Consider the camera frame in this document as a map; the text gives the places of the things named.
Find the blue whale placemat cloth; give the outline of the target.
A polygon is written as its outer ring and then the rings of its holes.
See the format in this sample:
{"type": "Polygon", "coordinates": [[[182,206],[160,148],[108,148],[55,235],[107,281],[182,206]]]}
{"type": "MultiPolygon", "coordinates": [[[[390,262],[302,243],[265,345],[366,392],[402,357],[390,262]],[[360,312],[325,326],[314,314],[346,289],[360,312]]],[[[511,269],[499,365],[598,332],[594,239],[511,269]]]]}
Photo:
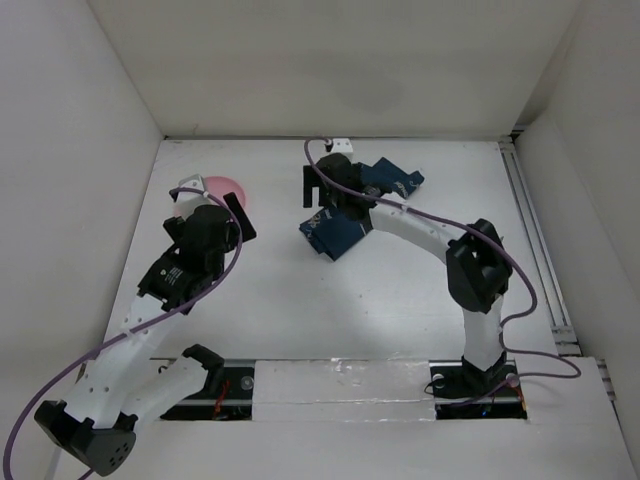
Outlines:
{"type": "MultiPolygon", "coordinates": [[[[393,162],[381,157],[373,166],[357,163],[363,180],[384,186],[408,199],[425,181],[419,171],[407,173],[393,162]]],[[[318,253],[336,261],[362,240],[371,228],[348,219],[335,207],[322,208],[299,225],[299,231],[318,253]]]]}

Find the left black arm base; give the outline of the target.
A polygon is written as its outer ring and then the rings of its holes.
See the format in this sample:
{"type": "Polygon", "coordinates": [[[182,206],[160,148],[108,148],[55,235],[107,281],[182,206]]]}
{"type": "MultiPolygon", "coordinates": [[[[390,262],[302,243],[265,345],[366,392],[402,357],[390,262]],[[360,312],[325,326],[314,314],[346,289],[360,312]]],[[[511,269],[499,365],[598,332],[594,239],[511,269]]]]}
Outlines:
{"type": "Polygon", "coordinates": [[[252,419],[255,360],[226,360],[216,378],[161,416],[165,421],[249,421],[252,419]]]}

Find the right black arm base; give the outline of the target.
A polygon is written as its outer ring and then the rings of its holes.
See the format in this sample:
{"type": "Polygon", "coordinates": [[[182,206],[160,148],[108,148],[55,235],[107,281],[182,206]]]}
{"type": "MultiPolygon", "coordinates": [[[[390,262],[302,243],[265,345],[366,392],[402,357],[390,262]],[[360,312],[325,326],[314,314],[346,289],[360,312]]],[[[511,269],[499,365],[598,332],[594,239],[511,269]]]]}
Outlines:
{"type": "Polygon", "coordinates": [[[435,419],[445,420],[526,420],[528,414],[519,387],[503,384],[517,374],[508,360],[487,384],[466,374],[461,361],[429,363],[430,379],[424,393],[434,399],[435,419]]]}

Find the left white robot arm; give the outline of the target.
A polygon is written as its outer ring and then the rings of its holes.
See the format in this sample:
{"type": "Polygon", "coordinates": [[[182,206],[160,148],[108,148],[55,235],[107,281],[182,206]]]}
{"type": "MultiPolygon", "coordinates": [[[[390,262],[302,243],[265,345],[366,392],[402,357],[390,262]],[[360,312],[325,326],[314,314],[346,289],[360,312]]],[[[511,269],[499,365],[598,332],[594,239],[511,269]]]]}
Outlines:
{"type": "Polygon", "coordinates": [[[257,236],[233,192],[216,198],[178,187],[171,196],[178,214],[163,227],[172,244],[140,281],[119,334],[91,355],[65,397],[42,402],[34,415],[58,447],[101,477],[122,466],[144,426],[191,395],[216,393],[223,383],[223,358],[199,344],[155,379],[143,378],[158,347],[234,267],[226,255],[238,254],[257,236]]]}

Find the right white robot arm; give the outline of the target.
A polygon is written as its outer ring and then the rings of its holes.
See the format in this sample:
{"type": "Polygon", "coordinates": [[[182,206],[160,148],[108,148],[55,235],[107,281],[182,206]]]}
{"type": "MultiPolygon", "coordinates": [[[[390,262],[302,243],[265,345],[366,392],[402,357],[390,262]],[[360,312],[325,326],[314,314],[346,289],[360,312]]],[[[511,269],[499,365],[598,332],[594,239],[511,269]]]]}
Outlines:
{"type": "Polygon", "coordinates": [[[341,153],[303,167],[305,208],[312,206],[314,189],[321,206],[335,207],[349,220],[401,238],[445,265],[448,292],[463,312],[462,376],[477,392],[497,385],[505,375],[500,321],[513,269],[495,250],[502,243],[494,225],[480,219],[457,237],[447,224],[411,213],[398,200],[386,200],[392,190],[366,183],[362,169],[341,153]]]}

